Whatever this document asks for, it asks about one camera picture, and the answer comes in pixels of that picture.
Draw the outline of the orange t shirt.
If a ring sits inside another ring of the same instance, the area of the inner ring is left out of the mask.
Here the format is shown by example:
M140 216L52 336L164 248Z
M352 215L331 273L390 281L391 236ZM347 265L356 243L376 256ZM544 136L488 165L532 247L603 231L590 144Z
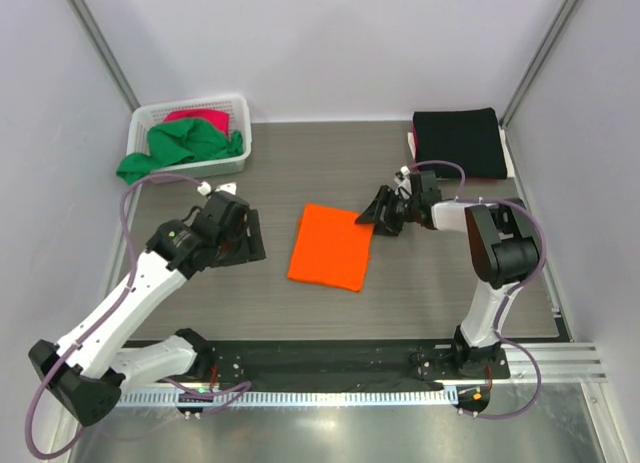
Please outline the orange t shirt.
M308 202L299 219L289 279L359 292L370 260L374 225L358 213Z

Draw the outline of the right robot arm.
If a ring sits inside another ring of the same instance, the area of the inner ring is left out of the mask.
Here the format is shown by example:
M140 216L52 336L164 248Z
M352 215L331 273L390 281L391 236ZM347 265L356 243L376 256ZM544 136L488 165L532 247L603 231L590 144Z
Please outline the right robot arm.
M431 170L402 168L394 187L383 185L356 218L375 234L397 236L407 223L466 235L477 285L450 349L413 354L419 377L481 379L501 359L502 326L522 287L542 269L546 246L531 213L518 199L445 199Z

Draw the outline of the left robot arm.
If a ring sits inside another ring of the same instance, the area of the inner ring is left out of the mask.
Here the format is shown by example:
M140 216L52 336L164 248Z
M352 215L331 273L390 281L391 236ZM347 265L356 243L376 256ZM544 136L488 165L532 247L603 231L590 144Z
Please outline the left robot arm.
M215 350L192 329L130 353L123 346L196 273L265 257L257 210L237 196L235 184L221 185L187 218L161 224L103 302L57 342L38 341L29 359L50 393L84 427L150 383L172 376L203 381L215 365Z

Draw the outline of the white plastic basket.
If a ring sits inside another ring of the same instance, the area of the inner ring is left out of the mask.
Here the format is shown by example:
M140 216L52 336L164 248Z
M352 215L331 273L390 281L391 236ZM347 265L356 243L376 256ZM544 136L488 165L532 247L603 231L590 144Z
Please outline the white plastic basket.
M243 137L240 156L204 162L185 163L160 169L160 172L183 173L194 178L208 178L238 173L252 153L252 128L247 99L239 93L227 93L204 98L177 100L145 105L137 108L129 125L126 154L149 153L147 134L156 124L175 110L210 109L220 110L229 115L230 130L239 131Z

